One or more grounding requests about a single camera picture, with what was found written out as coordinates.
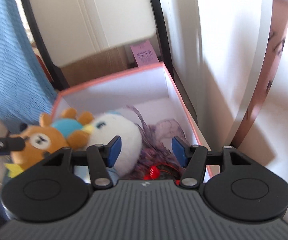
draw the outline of logo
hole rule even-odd
[[[151,183],[149,183],[148,181],[145,181],[145,182],[143,182],[143,183],[141,183],[141,184],[142,184],[142,186],[144,186],[144,187],[147,187],[147,186],[151,185]]]

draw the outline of plush toy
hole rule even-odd
[[[21,134],[12,135],[25,140],[25,148],[22,151],[11,152],[14,164],[6,165],[13,176],[62,147],[71,147],[73,150],[85,147],[89,134],[81,129],[93,120],[92,114],[83,112],[76,120],[76,110],[69,108],[64,110],[60,117],[52,123],[51,116],[42,113],[40,126],[28,126]]]
[[[107,145],[116,135],[122,139],[122,149],[114,169],[119,177],[128,174],[137,163],[142,148],[142,136],[136,124],[119,114],[103,114],[84,127],[91,134],[87,146],[94,144]]]

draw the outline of storage box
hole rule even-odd
[[[74,107],[78,113],[90,111],[95,117],[107,111],[118,111],[140,124],[138,116],[126,106],[135,106],[146,124],[174,118],[190,144],[201,144],[194,121],[164,63],[125,70],[61,91],[52,117],[55,120],[62,110]],[[172,151],[171,139],[163,143]]]

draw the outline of black circular pad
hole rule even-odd
[[[37,179],[24,187],[24,194],[33,200],[55,198],[61,192],[61,185],[52,179]]]
[[[33,166],[5,185],[1,199],[12,218],[50,222],[78,211],[88,192],[79,177],[60,166]]]
[[[259,164],[236,165],[211,178],[204,197],[221,215],[260,222],[285,213],[288,184]]]
[[[259,199],[268,193],[268,186],[259,179],[239,179],[232,184],[233,193],[244,199]]]

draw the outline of gray ribbed surface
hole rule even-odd
[[[73,216],[50,224],[10,221],[0,240],[211,239],[285,240],[282,220],[243,225],[210,211],[198,192],[173,181],[120,181],[96,191]]]

